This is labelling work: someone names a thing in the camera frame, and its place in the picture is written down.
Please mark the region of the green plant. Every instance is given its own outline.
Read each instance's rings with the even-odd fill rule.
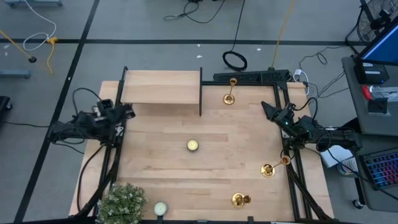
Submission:
[[[98,219],[104,224],[137,224],[142,220],[144,189],[131,184],[113,184],[108,194],[98,202]]]

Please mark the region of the white cable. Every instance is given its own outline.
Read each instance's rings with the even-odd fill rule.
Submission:
[[[298,78],[300,78],[301,73],[304,74],[305,79],[307,80],[307,83],[309,83],[310,81],[308,80],[307,74],[306,74],[303,70],[301,70],[301,69],[296,69],[296,71],[294,71],[294,74],[293,74],[293,80],[294,80],[294,82],[297,82],[297,80],[296,80],[294,77],[295,77],[296,75],[298,75]],[[308,96],[309,93],[310,93],[310,87],[307,86],[307,92],[305,93],[305,95]]]
[[[22,46],[24,47],[24,49],[25,49],[26,51],[33,51],[33,50],[36,50],[36,49],[38,49],[39,47],[41,47],[49,38],[51,38],[51,37],[54,35],[55,31],[57,30],[57,25],[56,25],[54,22],[52,22],[51,20],[44,18],[44,17],[41,16],[39,13],[37,13],[36,11],[34,11],[33,8],[32,8],[32,6],[30,6],[30,4],[29,4],[26,0],[24,0],[24,1],[25,1],[25,3],[27,4],[27,6],[29,7],[29,9],[30,9],[32,12],[34,12],[37,16],[39,16],[40,18],[42,18],[42,19],[44,19],[45,21],[50,22],[50,23],[52,23],[52,24],[54,25],[54,31],[51,33],[51,35],[48,35],[48,34],[45,33],[45,32],[38,32],[38,33],[33,34],[33,35],[31,35],[30,37],[28,37],[28,38],[26,38],[26,39],[24,40],[24,43],[22,44]],[[35,37],[35,36],[37,36],[37,35],[42,35],[42,34],[43,34],[43,35],[46,35],[46,39],[45,39],[41,44],[39,44],[38,46],[36,46],[36,47],[34,47],[34,48],[32,48],[32,49],[26,48],[25,44],[26,44],[26,42],[27,42],[29,39],[31,39],[31,38],[33,38],[33,37]]]

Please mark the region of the wooden table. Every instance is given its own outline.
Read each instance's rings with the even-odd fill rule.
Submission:
[[[103,82],[100,97],[114,100],[117,87],[118,82]],[[288,87],[291,102],[301,107],[307,100],[303,85]],[[285,167],[276,168],[270,179],[260,173],[263,164],[280,161],[282,150],[279,128],[266,119],[260,104],[275,103],[273,88],[236,86],[236,102],[230,106],[222,101],[228,92],[229,86],[203,86],[202,117],[196,105],[133,104],[136,117],[127,121],[117,181],[145,189],[149,202],[144,219],[156,219],[154,204],[164,201],[169,206],[166,220],[294,220]],[[304,114],[309,114],[308,107],[295,118]],[[199,142],[199,150],[187,150],[189,139]],[[88,142],[82,165],[97,148],[98,141]],[[98,186],[104,152],[83,174],[82,205]],[[302,150],[302,163],[308,191],[332,217],[319,156]],[[250,195],[252,202],[234,208],[231,197],[236,192]],[[75,193],[70,214],[76,212]]]

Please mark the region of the yellow cable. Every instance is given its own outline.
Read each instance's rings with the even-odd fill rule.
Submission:
[[[58,41],[58,38],[56,38],[56,37],[52,37],[52,38],[49,38],[49,39],[47,40],[47,42],[50,43],[51,46],[52,46],[51,53],[50,53],[49,57],[47,58],[47,66],[48,66],[49,69],[50,69],[51,75],[54,75],[54,72],[52,71],[52,68],[51,68],[51,66],[50,66],[50,59],[51,59],[52,54],[54,53],[54,48],[55,48],[55,42],[56,42],[56,41]]]
[[[280,40],[282,39],[282,34],[284,33],[284,29],[285,29],[285,26],[286,26],[287,21],[289,20],[289,16],[290,16],[290,14],[291,14],[292,11],[293,11],[293,6],[294,6],[294,0],[292,0],[292,2],[290,3],[289,11],[287,12],[287,15],[285,16],[284,24],[282,25],[282,28],[280,29],[278,41],[276,42],[276,48],[275,48],[275,53],[274,53],[274,59],[273,59],[273,61],[272,61],[271,68],[274,68],[275,61],[276,61],[276,59],[277,59],[277,57],[278,57],[279,42],[280,42]]]
[[[28,58],[31,59],[33,56],[31,56],[30,54],[26,53],[25,50],[23,50],[22,48],[20,48],[9,36],[7,36],[7,34],[5,34],[2,30],[0,30],[0,34],[3,35],[8,41],[10,41],[18,50],[20,50],[22,53],[24,53],[24,55]],[[39,67],[42,68],[43,70],[45,70],[47,72],[47,69],[45,69],[45,67],[43,67],[43,65],[39,64]]]

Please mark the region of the blue screen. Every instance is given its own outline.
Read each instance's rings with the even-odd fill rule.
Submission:
[[[398,63],[398,26],[395,26],[390,33],[370,49],[363,59]]]

